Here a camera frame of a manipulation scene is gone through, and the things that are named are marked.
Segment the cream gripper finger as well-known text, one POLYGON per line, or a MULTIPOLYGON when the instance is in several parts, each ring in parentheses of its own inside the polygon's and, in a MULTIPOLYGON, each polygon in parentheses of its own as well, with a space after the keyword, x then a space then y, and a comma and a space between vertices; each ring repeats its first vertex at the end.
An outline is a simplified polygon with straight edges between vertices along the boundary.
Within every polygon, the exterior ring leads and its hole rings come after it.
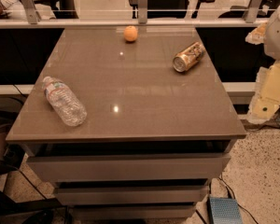
POLYGON ((267 23, 260 24, 257 28, 255 28, 245 37, 245 41, 253 45, 262 44, 264 42, 266 26, 267 23))
POLYGON ((269 120, 280 107, 280 61, 257 73, 255 94, 248 108, 249 120, 269 120))

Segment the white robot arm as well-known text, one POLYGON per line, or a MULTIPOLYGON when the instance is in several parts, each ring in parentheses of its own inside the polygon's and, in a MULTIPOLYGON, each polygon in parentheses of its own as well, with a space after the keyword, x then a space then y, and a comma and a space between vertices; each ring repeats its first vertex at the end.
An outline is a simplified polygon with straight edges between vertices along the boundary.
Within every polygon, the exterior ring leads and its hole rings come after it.
POLYGON ((261 124, 270 120, 280 107, 280 6, 267 22, 250 32, 245 41, 263 44, 265 54, 275 59, 269 68, 259 69, 255 94, 248 107, 247 120, 261 124))

